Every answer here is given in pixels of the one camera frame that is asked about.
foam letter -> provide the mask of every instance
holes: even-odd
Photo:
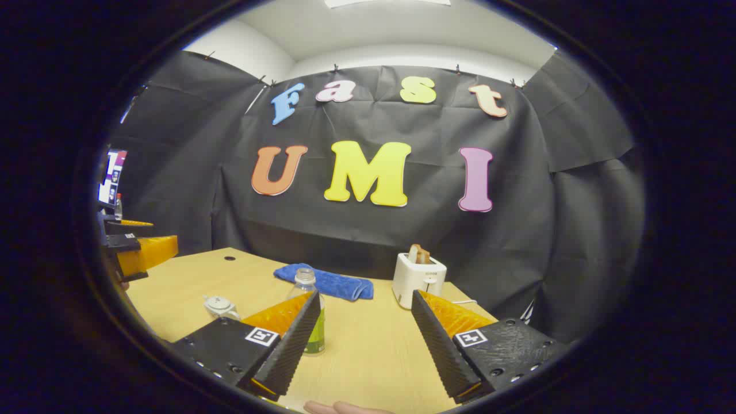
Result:
[[[255,163],[253,176],[250,178],[250,185],[255,192],[263,195],[279,195],[291,187],[294,182],[294,176],[297,174],[297,167],[302,155],[307,152],[307,147],[303,145],[294,145],[286,148],[286,165],[279,181],[269,180],[269,171],[271,163],[276,154],[281,152],[279,147],[263,147],[258,150],[258,161]]]
[[[304,89],[303,83],[297,83],[296,85],[286,89],[283,94],[277,95],[274,99],[271,99],[271,103],[274,104],[276,110],[276,117],[274,118],[273,125],[278,124],[290,115],[294,113],[294,109],[289,106],[296,105],[299,102],[299,94],[297,91]]]
[[[402,142],[386,142],[373,157],[366,161],[360,145],[355,141],[339,141],[332,144],[335,152],[335,171],[332,184],[325,191],[325,198],[331,201],[347,201],[350,192],[345,188],[347,179],[353,186],[357,201],[363,201],[373,183],[378,180],[370,200],[379,206],[403,207],[404,161],[411,153],[411,147]]]
[[[401,87],[403,89],[399,91],[399,95],[406,102],[429,103],[437,98],[437,93],[432,89],[434,81],[428,77],[405,77],[401,81]]]
[[[353,89],[355,82],[352,80],[336,80],[325,85],[325,89],[321,90],[314,98],[320,102],[345,102],[353,98]]]
[[[496,105],[496,99],[501,99],[501,94],[492,91],[488,85],[471,86],[468,88],[468,91],[475,94],[475,97],[478,98],[478,105],[481,106],[483,112],[498,118],[506,116],[506,110]]]
[[[493,155],[481,148],[461,148],[465,158],[465,195],[458,206],[465,211],[490,211],[493,203],[488,198],[488,163]]]

hand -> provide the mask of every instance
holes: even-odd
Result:
[[[310,414],[394,414],[390,411],[358,407],[342,401],[336,402],[332,407],[314,401],[307,401],[304,404],[304,409]]]

folded blue cloth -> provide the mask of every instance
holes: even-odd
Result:
[[[294,283],[297,270],[303,267],[314,270],[314,277],[316,278],[314,286],[316,286],[320,293],[349,301],[356,301],[359,298],[373,299],[373,283],[371,281],[325,272],[324,270],[315,269],[304,263],[290,264],[289,266],[276,269],[274,276]]]

black backdrop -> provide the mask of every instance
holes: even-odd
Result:
[[[436,101],[404,102],[407,76],[430,77]],[[350,101],[314,100],[343,79],[357,84]],[[295,113],[272,125],[271,99],[299,82]],[[479,83],[501,93],[506,118],[479,108],[467,90]],[[602,90],[562,54],[523,89],[442,69],[380,66],[285,81],[253,102],[263,88],[253,76],[190,52],[147,85],[112,137],[130,151],[124,211],[178,234],[181,254],[230,246],[391,278],[396,254],[418,242],[447,265],[448,281],[497,317],[517,317],[536,298],[531,323],[563,341],[592,328],[626,286],[644,225],[634,139]],[[345,140],[357,141],[367,160],[386,142],[411,145],[406,207],[324,199],[330,146]],[[277,197],[255,193],[258,149],[290,145],[309,148],[291,188]],[[494,156],[487,213],[457,206],[461,147]],[[276,157],[271,179],[285,161],[283,152]]]

letter m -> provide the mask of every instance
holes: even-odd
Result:
[[[402,142],[387,142],[376,153],[370,164],[355,141],[339,141],[332,144],[335,152],[335,171],[332,184],[325,191],[331,201],[347,201],[350,192],[345,188],[347,179],[353,187],[357,201],[363,201],[373,183],[378,180],[370,200],[379,206],[401,207],[406,205],[404,187],[404,161],[411,147]]]

